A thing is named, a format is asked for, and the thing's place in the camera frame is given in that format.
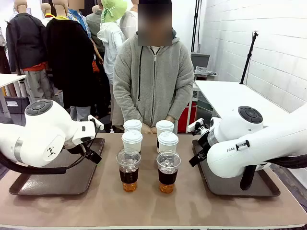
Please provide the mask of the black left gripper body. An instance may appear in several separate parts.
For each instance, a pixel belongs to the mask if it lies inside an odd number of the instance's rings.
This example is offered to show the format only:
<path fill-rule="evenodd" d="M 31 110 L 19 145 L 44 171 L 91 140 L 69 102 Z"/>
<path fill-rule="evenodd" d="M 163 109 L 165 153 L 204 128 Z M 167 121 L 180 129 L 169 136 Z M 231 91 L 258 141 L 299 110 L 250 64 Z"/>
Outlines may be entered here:
<path fill-rule="evenodd" d="M 86 149 L 84 147 L 83 144 L 79 144 L 73 148 L 70 149 L 66 149 L 70 154 L 74 154 L 74 155 L 84 155 L 86 153 Z"/>

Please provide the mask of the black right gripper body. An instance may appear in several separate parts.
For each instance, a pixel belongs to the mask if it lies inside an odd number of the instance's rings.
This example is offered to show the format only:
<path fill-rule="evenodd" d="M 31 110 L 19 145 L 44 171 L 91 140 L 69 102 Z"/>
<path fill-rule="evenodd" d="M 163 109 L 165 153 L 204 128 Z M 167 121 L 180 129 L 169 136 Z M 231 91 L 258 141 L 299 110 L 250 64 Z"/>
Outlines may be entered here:
<path fill-rule="evenodd" d="M 209 149 L 211 148 L 207 138 L 209 135 L 209 130 L 204 132 L 201 137 L 198 139 L 198 144 L 202 147 L 202 150 L 199 152 L 200 156 L 207 156 Z"/>

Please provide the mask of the person's right hand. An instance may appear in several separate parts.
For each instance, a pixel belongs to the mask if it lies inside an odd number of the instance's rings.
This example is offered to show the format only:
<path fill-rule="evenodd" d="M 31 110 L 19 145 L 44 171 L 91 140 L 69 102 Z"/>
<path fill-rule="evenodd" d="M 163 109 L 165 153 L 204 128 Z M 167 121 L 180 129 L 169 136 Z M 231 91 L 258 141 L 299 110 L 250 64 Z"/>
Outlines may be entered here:
<path fill-rule="evenodd" d="M 143 123 L 141 127 L 141 133 L 142 134 L 157 134 L 157 129 L 155 126 L 150 128 L 148 125 Z"/>

